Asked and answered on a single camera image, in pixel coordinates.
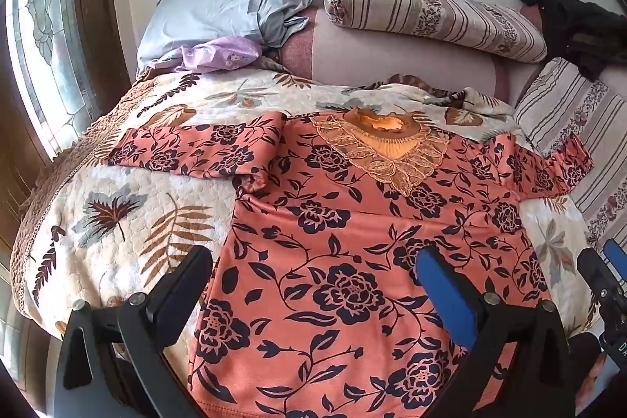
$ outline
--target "leaf-patterned blanket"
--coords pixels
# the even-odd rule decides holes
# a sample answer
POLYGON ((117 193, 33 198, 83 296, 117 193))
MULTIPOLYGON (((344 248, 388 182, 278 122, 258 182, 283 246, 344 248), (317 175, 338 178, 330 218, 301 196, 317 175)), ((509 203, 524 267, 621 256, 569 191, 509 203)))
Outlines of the leaf-patterned blanket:
MULTIPOLYGON (((61 337, 71 305, 117 304, 150 291, 194 244, 217 260, 230 228, 234 189, 227 179, 202 180, 101 164, 129 128, 234 125, 268 111, 288 115, 347 111, 417 112, 429 122, 476 141, 512 132, 512 108, 472 89, 449 94, 418 78, 394 76, 370 87, 318 85, 295 76, 243 68, 198 75, 175 73, 139 82, 110 114, 98 120, 36 192, 11 259, 18 309, 61 337)), ((230 133, 213 132, 225 140, 230 133)), ((124 147, 115 155, 124 158, 124 147)), ((585 248, 585 223, 568 197, 521 205, 549 288, 569 331, 593 322, 590 293, 575 271, 585 248)), ((167 357, 181 379, 198 307, 167 357)))

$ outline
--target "metal screw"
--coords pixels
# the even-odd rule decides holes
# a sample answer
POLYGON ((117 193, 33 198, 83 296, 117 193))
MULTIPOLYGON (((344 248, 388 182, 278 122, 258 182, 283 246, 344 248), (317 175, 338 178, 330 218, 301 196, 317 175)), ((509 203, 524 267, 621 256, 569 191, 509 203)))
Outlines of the metal screw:
POLYGON ((135 293, 129 298, 129 303, 133 306, 139 306, 146 301, 146 295, 144 293, 135 293))
POLYGON ((72 303, 72 310, 74 312, 78 312, 81 310, 87 303, 84 299, 77 299, 74 303, 72 303))
POLYGON ((555 303, 549 301, 548 299, 542 300, 542 308, 544 308, 547 312, 554 312, 557 310, 555 303))
POLYGON ((488 305, 498 305, 501 302, 500 296, 495 293, 485 293, 484 299, 488 305))

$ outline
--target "blue pad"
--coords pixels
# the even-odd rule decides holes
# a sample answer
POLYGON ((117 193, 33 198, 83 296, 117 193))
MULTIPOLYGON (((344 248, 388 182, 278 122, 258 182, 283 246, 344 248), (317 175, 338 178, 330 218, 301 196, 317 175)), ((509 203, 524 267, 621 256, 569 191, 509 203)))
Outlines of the blue pad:
POLYGON ((427 250, 416 254, 416 275, 453 342, 470 351, 477 340, 475 312, 427 250))
POLYGON ((620 276, 627 280, 627 254, 620 248, 620 245, 613 239, 610 239, 603 245, 603 253, 620 276))

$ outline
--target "gray pillowcase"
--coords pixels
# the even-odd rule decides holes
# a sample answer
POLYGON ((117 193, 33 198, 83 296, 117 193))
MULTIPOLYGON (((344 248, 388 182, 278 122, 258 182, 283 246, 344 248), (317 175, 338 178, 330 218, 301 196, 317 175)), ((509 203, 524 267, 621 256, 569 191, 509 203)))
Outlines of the gray pillowcase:
POLYGON ((265 47, 281 47, 302 30, 306 16, 294 16, 312 0, 161 0, 137 50, 139 70, 181 46, 224 36, 243 36, 265 47))

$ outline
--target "folded sleeve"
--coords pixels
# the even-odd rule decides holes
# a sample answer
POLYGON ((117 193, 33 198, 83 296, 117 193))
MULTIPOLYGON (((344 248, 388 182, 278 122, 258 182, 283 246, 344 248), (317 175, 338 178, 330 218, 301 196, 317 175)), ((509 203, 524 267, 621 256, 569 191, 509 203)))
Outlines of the folded sleeve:
POLYGON ((511 134, 494 137, 484 144, 482 153, 496 166, 501 184, 521 200, 569 194, 594 166, 575 134, 549 158, 519 146, 511 134))
POLYGON ((237 186, 256 192, 267 183, 284 122, 281 112, 270 112, 241 125, 131 128, 106 163, 200 179, 237 177, 237 186))

